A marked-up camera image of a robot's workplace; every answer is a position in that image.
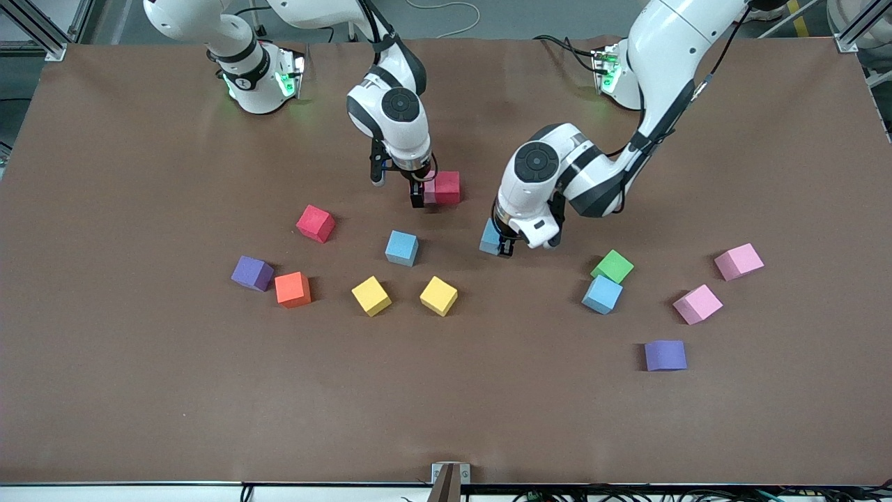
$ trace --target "green cube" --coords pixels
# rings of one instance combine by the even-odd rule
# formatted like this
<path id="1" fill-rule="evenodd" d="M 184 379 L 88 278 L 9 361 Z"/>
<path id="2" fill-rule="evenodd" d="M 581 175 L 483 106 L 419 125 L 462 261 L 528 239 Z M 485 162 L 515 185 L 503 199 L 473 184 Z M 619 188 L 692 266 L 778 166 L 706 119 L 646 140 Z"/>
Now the green cube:
<path id="1" fill-rule="evenodd" d="M 591 277 L 603 275 L 619 284 L 623 282 L 625 276 L 629 275 L 633 268 L 635 268 L 635 265 L 632 262 L 623 258 L 615 249 L 611 249 L 607 256 L 604 256 L 604 259 L 595 267 L 595 270 L 591 271 Z"/>

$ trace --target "pink cube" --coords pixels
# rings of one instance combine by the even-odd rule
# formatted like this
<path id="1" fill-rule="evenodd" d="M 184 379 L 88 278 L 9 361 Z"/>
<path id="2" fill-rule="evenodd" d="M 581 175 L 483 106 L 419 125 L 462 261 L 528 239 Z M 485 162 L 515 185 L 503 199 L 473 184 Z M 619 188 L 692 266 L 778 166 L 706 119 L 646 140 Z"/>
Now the pink cube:
<path id="1" fill-rule="evenodd" d="M 719 267 L 719 272 L 722 273 L 725 280 L 737 279 L 765 266 L 752 244 L 733 248 L 715 258 L 715 264 Z"/>
<path id="2" fill-rule="evenodd" d="M 681 297 L 680 300 L 673 303 L 673 306 L 681 314 L 681 317 L 684 317 L 685 322 L 696 324 L 722 308 L 722 302 L 704 284 Z"/>
<path id="3" fill-rule="evenodd" d="M 461 202 L 458 171 L 440 171 L 434 181 L 434 199 L 437 204 L 455 205 Z"/>
<path id="4" fill-rule="evenodd" d="M 436 180 L 425 181 L 425 204 L 436 204 Z"/>
<path id="5" fill-rule="evenodd" d="M 297 230 L 317 242 L 325 243 L 335 229 L 335 218 L 314 205 L 308 205 L 297 222 Z"/>

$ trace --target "yellow floor tape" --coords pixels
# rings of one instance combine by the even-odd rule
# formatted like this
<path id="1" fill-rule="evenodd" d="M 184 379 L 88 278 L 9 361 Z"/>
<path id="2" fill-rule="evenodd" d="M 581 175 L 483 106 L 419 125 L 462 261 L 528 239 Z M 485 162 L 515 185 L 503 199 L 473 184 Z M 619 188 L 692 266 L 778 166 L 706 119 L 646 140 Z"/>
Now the yellow floor tape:
<path id="1" fill-rule="evenodd" d="M 794 13 L 799 10 L 799 2 L 798 0 L 789 0 L 787 2 L 787 8 L 789 9 L 789 13 Z M 796 28 L 796 36 L 797 37 L 808 37 L 808 28 L 805 25 L 805 19 L 800 17 L 793 21 L 793 26 Z"/>

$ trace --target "cube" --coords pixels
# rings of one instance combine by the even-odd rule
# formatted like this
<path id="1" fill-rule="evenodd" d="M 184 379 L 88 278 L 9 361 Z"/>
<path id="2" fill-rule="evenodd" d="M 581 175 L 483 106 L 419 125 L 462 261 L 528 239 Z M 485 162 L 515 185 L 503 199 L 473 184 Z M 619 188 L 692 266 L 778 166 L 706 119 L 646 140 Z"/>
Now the cube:
<path id="1" fill-rule="evenodd" d="M 273 278 L 273 267 L 261 260 L 242 256 L 235 265 L 235 271 L 232 272 L 232 280 L 254 289 L 255 291 L 266 291 L 269 288 L 269 280 Z"/>
<path id="2" fill-rule="evenodd" d="M 369 317 L 374 317 L 391 304 L 390 297 L 387 296 L 384 287 L 381 286 L 381 283 L 378 282 L 374 275 L 356 288 L 353 288 L 352 291 L 356 301 L 359 302 L 359 306 L 366 311 Z"/>
<path id="3" fill-rule="evenodd" d="M 582 304 L 599 314 L 610 314 L 622 292 L 622 286 L 599 275 L 591 282 L 589 290 L 585 292 Z"/>
<path id="4" fill-rule="evenodd" d="M 687 324 L 696 324 L 722 308 L 722 302 L 704 284 L 681 297 L 673 306 Z"/>
<path id="5" fill-rule="evenodd" d="M 480 237 L 480 250 L 490 255 L 499 255 L 499 231 L 496 230 L 492 218 L 486 220 L 483 236 Z"/>
<path id="6" fill-rule="evenodd" d="M 310 280 L 301 272 L 276 277 L 276 301 L 285 308 L 307 305 L 310 298 Z"/>
<path id="7" fill-rule="evenodd" d="M 425 181 L 425 204 L 436 204 L 436 179 Z"/>
<path id="8" fill-rule="evenodd" d="M 681 340 L 657 340 L 644 344 L 649 372 L 677 372 L 688 369 Z"/>
<path id="9" fill-rule="evenodd" d="M 325 244 L 328 237 L 335 229 L 335 218 L 331 213 L 323 211 L 314 205 L 307 205 L 303 210 L 301 219 L 297 222 L 297 230 L 317 242 Z"/>
<path id="10" fill-rule="evenodd" d="M 598 263 L 595 270 L 591 271 L 591 277 L 603 275 L 616 284 L 621 284 L 625 276 L 629 275 L 633 268 L 635 268 L 635 265 L 617 253 L 615 249 L 611 249 L 607 256 L 604 256 Z"/>
<path id="11" fill-rule="evenodd" d="M 725 280 L 737 279 L 765 266 L 752 244 L 744 244 L 726 251 L 715 258 L 715 264 Z"/>
<path id="12" fill-rule="evenodd" d="M 391 232 L 390 240 L 387 241 L 387 249 L 384 251 L 384 255 L 387 256 L 388 262 L 410 267 L 415 264 L 415 256 L 417 253 L 417 237 L 397 230 Z"/>
<path id="13" fill-rule="evenodd" d="M 445 316 L 458 299 L 458 290 L 444 282 L 437 276 L 427 284 L 421 293 L 421 303 L 427 308 Z"/>
<path id="14" fill-rule="evenodd" d="M 427 196 L 434 194 L 433 199 Z M 439 205 L 455 205 L 461 202 L 461 187 L 458 171 L 440 171 L 437 177 L 425 182 L 425 203 L 435 202 Z"/>

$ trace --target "yellow cube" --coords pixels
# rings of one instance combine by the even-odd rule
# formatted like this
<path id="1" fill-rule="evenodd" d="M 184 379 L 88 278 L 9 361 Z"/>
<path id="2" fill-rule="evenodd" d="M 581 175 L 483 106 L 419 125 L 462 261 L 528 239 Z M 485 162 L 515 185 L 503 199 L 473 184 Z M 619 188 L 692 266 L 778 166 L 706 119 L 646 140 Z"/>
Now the yellow cube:
<path id="1" fill-rule="evenodd" d="M 387 292 L 384 291 L 381 283 L 378 282 L 378 279 L 375 279 L 374 275 L 356 288 L 353 288 L 353 296 L 356 297 L 359 306 L 366 311 L 369 317 L 381 312 L 391 304 L 390 297 L 387 296 Z"/>
<path id="2" fill-rule="evenodd" d="M 446 315 L 458 299 L 458 290 L 434 276 L 421 293 L 421 303 L 439 315 Z"/>

